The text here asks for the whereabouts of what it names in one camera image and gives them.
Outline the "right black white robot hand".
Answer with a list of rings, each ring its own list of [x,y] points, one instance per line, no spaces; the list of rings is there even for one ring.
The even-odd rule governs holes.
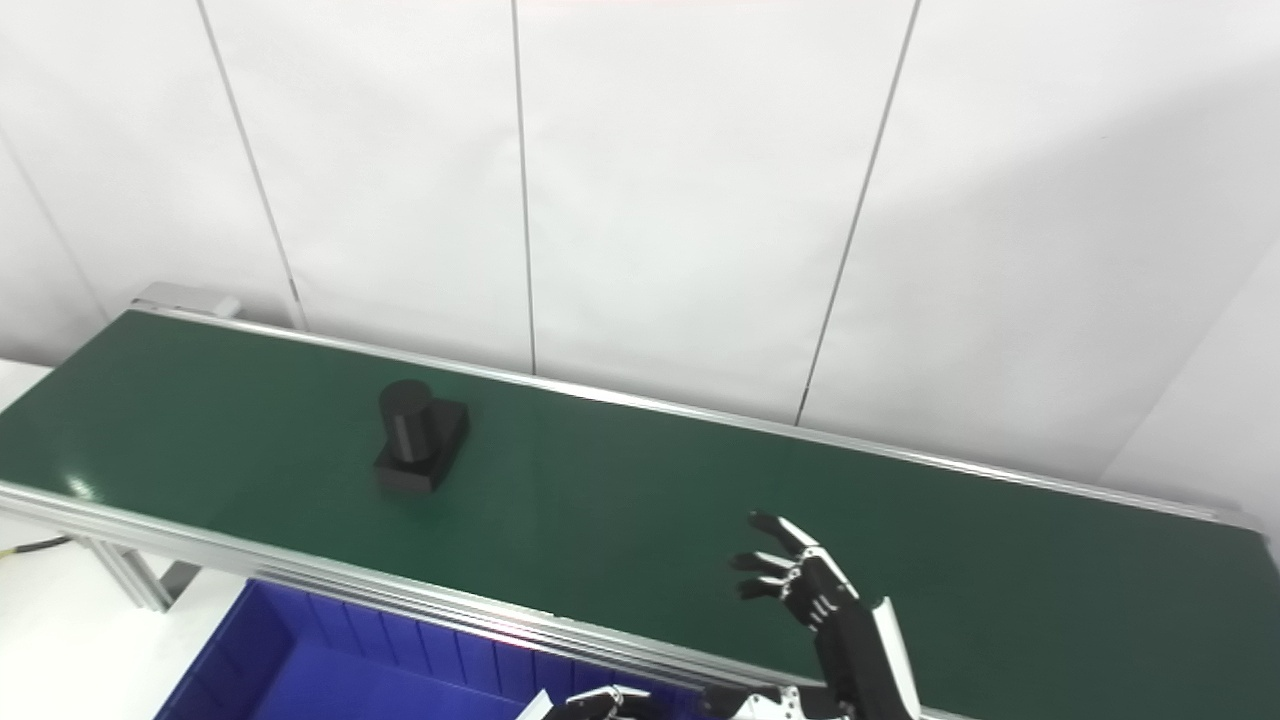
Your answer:
[[[751,512],[750,527],[773,537],[782,556],[754,551],[731,559],[753,574],[742,600],[780,601],[810,633],[820,685],[709,685],[699,711],[713,719],[920,719],[923,706],[890,597],[864,600],[833,556],[790,520]]]

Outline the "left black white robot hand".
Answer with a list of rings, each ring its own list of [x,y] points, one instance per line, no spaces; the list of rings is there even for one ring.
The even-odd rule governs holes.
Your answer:
[[[650,692],[626,685],[603,685],[553,702],[540,691],[516,719],[672,719],[669,707]]]

